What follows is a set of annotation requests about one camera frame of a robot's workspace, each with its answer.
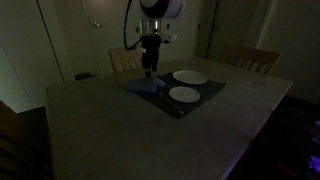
cable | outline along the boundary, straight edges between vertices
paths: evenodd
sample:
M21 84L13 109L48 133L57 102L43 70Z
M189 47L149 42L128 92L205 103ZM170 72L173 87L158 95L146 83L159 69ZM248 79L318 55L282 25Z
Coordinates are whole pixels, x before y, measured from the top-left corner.
M130 51L130 50L133 50L136 48L136 46L139 44L139 41L137 41L133 46L131 47L128 47L128 44L127 44L127 19L128 19L128 14L129 14L129 10L130 10L130 6L131 6L131 3L132 3L132 0L129 0L128 1L128 5L127 5L127 10L126 10L126 16L125 16L125 19L124 19L124 30L123 30L123 39L124 39L124 46L126 48L127 51Z

white cabinet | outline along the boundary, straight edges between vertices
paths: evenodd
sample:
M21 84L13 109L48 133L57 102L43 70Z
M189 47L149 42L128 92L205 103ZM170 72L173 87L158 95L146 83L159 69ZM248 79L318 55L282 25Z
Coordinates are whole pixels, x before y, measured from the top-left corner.
M45 87L63 79L37 1L1 1L0 24L0 99L16 112L44 106Z

wooden chair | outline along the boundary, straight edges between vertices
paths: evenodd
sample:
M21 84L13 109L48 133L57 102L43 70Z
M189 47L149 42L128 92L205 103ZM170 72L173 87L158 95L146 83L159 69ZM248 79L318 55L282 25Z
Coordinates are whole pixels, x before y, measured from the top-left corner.
M250 71L269 74L279 57L280 53L225 45L220 62Z
M127 51L125 48L109 50L110 60L114 72L128 71L142 67L142 48Z
M12 179L50 179L50 150L0 101L0 174Z

floor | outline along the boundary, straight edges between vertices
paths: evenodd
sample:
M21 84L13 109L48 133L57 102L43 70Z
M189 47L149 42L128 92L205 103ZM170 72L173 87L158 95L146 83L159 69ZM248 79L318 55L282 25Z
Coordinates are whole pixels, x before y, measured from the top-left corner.
M45 108L19 115L49 145ZM320 106L285 97L228 179L308 179L309 154L320 148L307 132L317 120Z

gray tabletop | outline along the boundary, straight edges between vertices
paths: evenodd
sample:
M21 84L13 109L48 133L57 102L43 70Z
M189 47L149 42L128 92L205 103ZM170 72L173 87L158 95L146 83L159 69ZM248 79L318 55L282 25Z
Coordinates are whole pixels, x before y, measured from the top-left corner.
M197 70L226 83L175 119L132 92L142 69L48 87L57 179L224 179L292 82L202 58L159 64L158 74Z

